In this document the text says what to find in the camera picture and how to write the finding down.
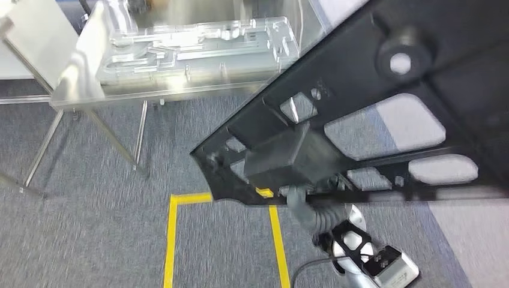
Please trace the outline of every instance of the floor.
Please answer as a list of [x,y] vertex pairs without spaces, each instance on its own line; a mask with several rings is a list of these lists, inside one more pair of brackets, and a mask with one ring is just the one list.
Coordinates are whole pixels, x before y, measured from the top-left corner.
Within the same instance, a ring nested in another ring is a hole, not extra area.
[[[150,107],[142,149],[148,178],[131,171],[86,116],[75,121],[65,114],[32,184],[49,198],[42,202],[0,188],[0,286],[162,287],[170,195],[208,190],[188,153],[246,98],[218,93]],[[140,105],[98,112],[132,148]],[[53,116],[45,104],[0,106],[2,171],[26,176]],[[503,273],[507,258],[497,257],[506,252],[492,248],[502,247],[508,236],[502,229],[507,202],[359,207],[370,233],[407,252],[420,267],[414,287],[509,281]],[[286,208],[277,212],[291,275],[304,261],[323,255]],[[268,208],[189,204],[178,207],[176,223],[174,275],[165,288],[287,287],[281,285],[288,275],[279,273]],[[324,265],[304,272],[298,287],[342,283]]]

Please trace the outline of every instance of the yellow tape line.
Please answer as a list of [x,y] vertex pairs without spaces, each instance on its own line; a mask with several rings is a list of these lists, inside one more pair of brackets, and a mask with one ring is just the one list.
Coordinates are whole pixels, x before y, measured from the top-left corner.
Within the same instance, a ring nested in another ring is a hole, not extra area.
[[177,205],[195,204],[212,201],[212,195],[210,195],[210,193],[172,195],[172,197],[174,200],[177,201]]
[[176,213],[178,205],[203,203],[212,201],[210,193],[197,193],[170,196],[170,211],[168,214],[168,240],[166,247],[166,261],[164,263],[164,288],[173,287],[173,261],[175,259]]
[[[272,197],[272,192],[265,192],[267,197]],[[166,247],[166,261],[164,264],[164,280],[163,288],[173,287],[173,261],[175,259],[175,238],[176,238],[176,215],[178,205],[203,203],[212,201],[210,193],[183,194],[170,196],[170,208],[168,215],[168,240]],[[277,216],[277,208],[274,205],[269,206],[269,214],[272,226],[272,234],[274,237],[274,248],[276,250],[277,267],[279,269],[279,277],[281,288],[290,288],[290,278],[288,275],[288,267],[286,265],[285,248],[283,246],[283,237],[281,235],[281,227],[279,225],[279,217]]]
[[274,237],[274,248],[276,249],[277,267],[279,269],[279,278],[281,288],[290,288],[290,276],[288,275],[288,267],[286,266],[285,248],[283,246],[283,237],[281,235],[281,227],[279,226],[279,217],[277,216],[277,208],[275,205],[269,206],[269,214],[272,225],[272,235]]
[[176,236],[176,211],[178,201],[176,195],[170,196],[170,211],[168,214],[168,240],[166,247],[166,261],[164,262],[164,288],[173,286],[173,256],[175,255],[175,236]]

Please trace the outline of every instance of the metal stand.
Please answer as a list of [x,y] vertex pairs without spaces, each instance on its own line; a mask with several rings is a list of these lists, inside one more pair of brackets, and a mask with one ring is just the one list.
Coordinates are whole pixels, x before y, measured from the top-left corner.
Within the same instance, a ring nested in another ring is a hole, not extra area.
[[[49,95],[36,95],[36,96],[22,96],[22,97],[11,97],[8,99],[2,99],[0,101],[0,104],[24,104],[24,103],[44,103],[49,101]],[[44,194],[39,193],[36,189],[29,188],[30,182],[32,181],[32,178],[35,175],[35,172],[37,171],[37,168],[39,167],[39,164],[41,163],[41,160],[44,156],[44,153],[47,150],[47,147],[49,145],[49,142],[53,138],[53,135],[55,134],[56,128],[58,127],[58,124],[60,124],[60,121],[62,120],[62,116],[64,115],[64,111],[60,110],[57,112],[55,118],[53,119],[53,122],[46,133],[43,143],[39,147],[39,150],[37,151],[37,155],[35,156],[32,164],[30,165],[30,172],[28,176],[26,177],[24,183],[20,183],[18,180],[0,173],[0,182],[7,184],[8,186],[19,188],[19,191],[21,193],[29,193],[32,195],[37,196],[43,196]]]
[[141,116],[141,120],[140,120],[140,126],[138,129],[138,136],[137,136],[137,141],[136,141],[136,150],[135,150],[136,153],[135,153],[134,158],[133,158],[133,156],[131,156],[131,153],[129,152],[129,150],[127,150],[124,147],[124,145],[122,145],[122,143],[118,140],[118,138],[115,136],[115,133],[111,130],[111,128],[108,127],[108,125],[106,123],[104,123],[104,121],[97,115],[97,113],[95,113],[91,109],[84,110],[84,112],[90,117],[90,119],[92,119],[92,121],[97,125],[97,127],[105,133],[106,137],[109,139],[109,141],[113,145],[113,147],[115,147],[118,150],[118,152],[120,152],[120,155],[122,155],[122,157],[124,157],[124,159],[126,159],[133,166],[133,170],[135,170],[143,175],[146,175],[146,170],[139,165],[139,161],[140,161],[140,153],[141,153],[142,140],[143,140],[143,131],[145,129],[146,108],[147,108],[147,102],[144,101],[143,107],[142,107],[142,116]]
[[[48,102],[49,96],[48,95],[38,95],[38,96],[27,96],[27,97],[13,97],[9,99],[2,99],[0,100],[0,104],[23,104],[23,103],[43,103]],[[143,102],[142,106],[142,115],[140,119],[138,134],[137,134],[137,140],[136,140],[136,149],[135,149],[135,155],[134,158],[131,156],[129,151],[122,145],[122,143],[117,139],[111,128],[104,123],[104,121],[99,118],[99,116],[93,111],[93,110],[85,110],[85,113],[92,119],[92,121],[97,125],[97,127],[102,130],[108,139],[110,140],[111,144],[120,152],[122,157],[124,157],[132,166],[133,170],[146,175],[146,170],[141,167],[140,164],[140,155],[141,155],[141,149],[142,149],[142,143],[143,143],[143,132],[145,130],[145,120],[146,120],[146,111],[147,111],[147,101]],[[39,164],[41,163],[41,160],[44,156],[44,153],[46,153],[46,150],[49,146],[49,143],[51,142],[51,139],[53,138],[53,135],[55,134],[56,129],[58,128],[58,124],[61,122],[62,117],[64,115],[64,111],[60,110],[57,112],[55,118],[53,119],[53,122],[48,129],[48,132],[46,133],[44,140],[39,147],[39,150],[37,151],[37,154],[30,165],[29,174],[26,177],[25,181],[21,183],[20,181],[14,179],[11,176],[8,176],[4,173],[0,173],[0,183],[4,183],[8,186],[18,188],[21,193],[29,193],[36,196],[43,196],[44,194],[40,193],[38,190],[29,188],[30,183],[32,182],[32,179],[34,178],[34,175],[37,171],[37,168],[39,167]]]
[[55,118],[53,119],[53,123],[51,123],[51,126],[49,127],[48,132],[46,133],[46,136],[44,137],[43,143],[39,150],[37,151],[37,155],[35,156],[34,161],[30,165],[30,173],[25,179],[25,187],[28,187],[30,185],[30,182],[32,181],[32,178],[34,177],[35,171],[39,167],[39,164],[41,163],[41,160],[43,158],[44,153],[47,150],[47,147],[49,145],[49,142],[53,138],[53,135],[55,134],[56,128],[58,127],[58,124],[60,124],[60,121],[62,120],[62,116],[64,116],[64,111],[60,110],[57,112]]

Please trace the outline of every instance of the gray carpet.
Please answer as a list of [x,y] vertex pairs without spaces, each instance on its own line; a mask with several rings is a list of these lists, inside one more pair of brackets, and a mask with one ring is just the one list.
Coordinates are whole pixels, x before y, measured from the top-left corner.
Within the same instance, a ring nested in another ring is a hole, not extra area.
[[[1,287],[161,287],[171,193],[207,191],[189,150],[246,95],[150,108],[144,179],[82,116],[66,114],[33,181],[50,196],[36,201],[1,188]],[[136,140],[139,105],[99,114],[127,146]],[[54,112],[45,104],[0,106],[0,169],[26,176]],[[404,249],[422,270],[414,287],[454,287],[412,205],[363,205],[369,230]],[[320,256],[285,208],[279,210],[290,273]],[[266,208],[232,202],[179,208],[174,287],[279,287]],[[303,273],[300,287],[340,283],[328,265]]]

